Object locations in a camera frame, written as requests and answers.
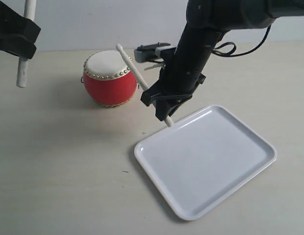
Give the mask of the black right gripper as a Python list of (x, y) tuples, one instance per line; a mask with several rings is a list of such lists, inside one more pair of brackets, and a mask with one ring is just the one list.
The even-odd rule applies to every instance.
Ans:
[(148, 107), (155, 101), (155, 116), (164, 121), (190, 100), (198, 86), (204, 83), (203, 68), (165, 66), (160, 70), (159, 80), (142, 93), (141, 102)]

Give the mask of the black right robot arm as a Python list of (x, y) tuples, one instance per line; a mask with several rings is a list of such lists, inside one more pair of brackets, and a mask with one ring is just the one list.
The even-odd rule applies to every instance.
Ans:
[(141, 96), (156, 117), (172, 116), (205, 80), (202, 70), (215, 46), (231, 30), (266, 29), (280, 17), (304, 16), (304, 0), (190, 0), (178, 45), (156, 43), (135, 49), (139, 63), (161, 65), (158, 81)]

